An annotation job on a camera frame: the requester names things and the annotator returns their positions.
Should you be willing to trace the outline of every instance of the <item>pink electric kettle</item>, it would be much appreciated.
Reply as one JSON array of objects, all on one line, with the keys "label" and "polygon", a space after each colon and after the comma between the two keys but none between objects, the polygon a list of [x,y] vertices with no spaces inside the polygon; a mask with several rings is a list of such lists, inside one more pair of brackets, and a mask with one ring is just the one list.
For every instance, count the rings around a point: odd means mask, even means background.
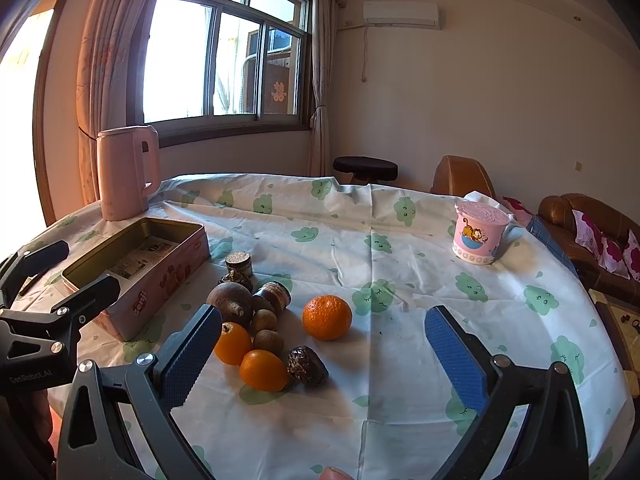
[{"label": "pink electric kettle", "polygon": [[[148,175],[145,179],[142,142]],[[98,184],[105,220],[125,220],[149,208],[147,197],[160,187],[158,132],[152,126],[128,126],[98,134]]]}]

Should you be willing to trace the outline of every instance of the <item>blue gripper pad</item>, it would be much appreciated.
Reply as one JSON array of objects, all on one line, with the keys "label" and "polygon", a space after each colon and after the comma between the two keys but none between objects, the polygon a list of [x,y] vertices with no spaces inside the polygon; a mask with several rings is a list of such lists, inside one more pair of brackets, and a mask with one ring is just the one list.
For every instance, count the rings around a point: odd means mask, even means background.
[{"label": "blue gripper pad", "polygon": [[482,347],[478,339],[464,332],[444,306],[427,311],[424,331],[462,403],[480,413],[489,399],[487,374],[467,346],[467,338],[473,337]]},{"label": "blue gripper pad", "polygon": [[171,334],[162,345],[153,380],[165,410],[181,406],[187,400],[221,330],[220,311],[204,304],[180,332]]}]

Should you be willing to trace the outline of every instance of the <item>tablecloth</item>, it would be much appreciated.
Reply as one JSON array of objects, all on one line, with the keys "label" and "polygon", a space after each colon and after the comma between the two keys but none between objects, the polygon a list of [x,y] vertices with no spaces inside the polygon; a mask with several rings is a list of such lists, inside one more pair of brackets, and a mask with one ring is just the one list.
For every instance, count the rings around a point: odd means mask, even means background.
[{"label": "tablecloth", "polygon": [[[496,205],[478,193],[467,198]],[[475,416],[425,338],[425,313],[437,304],[489,352],[529,367],[566,362],[584,416],[590,478],[603,478],[625,449],[634,409],[593,303],[515,221],[494,264],[457,258],[451,243],[459,200],[342,186],[333,178],[216,174],[165,181],[145,215],[204,224],[211,258],[134,341],[123,344],[94,323],[83,328],[78,360],[115,365],[157,350],[206,300],[225,273],[224,257],[245,250],[258,280],[278,280],[290,290],[292,303],[278,325],[286,349],[315,349],[330,380],[315,390],[257,392],[242,384],[237,367],[212,354],[172,415],[218,480],[314,480],[327,465],[358,480],[431,478]],[[22,250],[64,239],[69,257],[14,308],[48,311],[65,295],[62,269],[136,219],[106,222],[95,203],[52,225]],[[340,296],[353,310],[351,329],[334,342],[314,340],[300,321],[306,302],[321,294]],[[67,392],[68,386],[50,390],[59,413]],[[525,411],[515,410],[484,478],[501,471]],[[146,471],[164,478],[131,409],[123,413]]]}]

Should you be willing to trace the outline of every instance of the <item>kiwi fruit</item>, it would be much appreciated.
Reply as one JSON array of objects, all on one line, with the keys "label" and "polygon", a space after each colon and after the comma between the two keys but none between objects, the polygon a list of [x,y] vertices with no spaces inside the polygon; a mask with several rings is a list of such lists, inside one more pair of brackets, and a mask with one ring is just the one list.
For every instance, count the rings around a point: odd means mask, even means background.
[{"label": "kiwi fruit", "polygon": [[254,349],[280,355],[284,349],[284,338],[275,330],[260,330],[254,337]]},{"label": "kiwi fruit", "polygon": [[257,334],[260,330],[276,330],[277,325],[278,317],[271,310],[263,308],[254,314],[251,332]]}]

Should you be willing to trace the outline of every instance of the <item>orange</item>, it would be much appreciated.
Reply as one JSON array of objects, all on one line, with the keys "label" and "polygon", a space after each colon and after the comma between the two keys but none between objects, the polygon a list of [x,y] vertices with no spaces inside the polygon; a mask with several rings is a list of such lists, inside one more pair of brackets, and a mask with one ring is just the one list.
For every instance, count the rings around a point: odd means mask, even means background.
[{"label": "orange", "polygon": [[253,347],[251,337],[243,327],[227,322],[222,324],[222,333],[213,351],[223,363],[239,365]]},{"label": "orange", "polygon": [[313,298],[302,311],[302,325],[320,341],[333,341],[346,334],[352,318],[349,303],[337,296]]},{"label": "orange", "polygon": [[267,350],[251,350],[242,359],[240,378],[254,390],[279,392],[289,383],[287,367]]}]

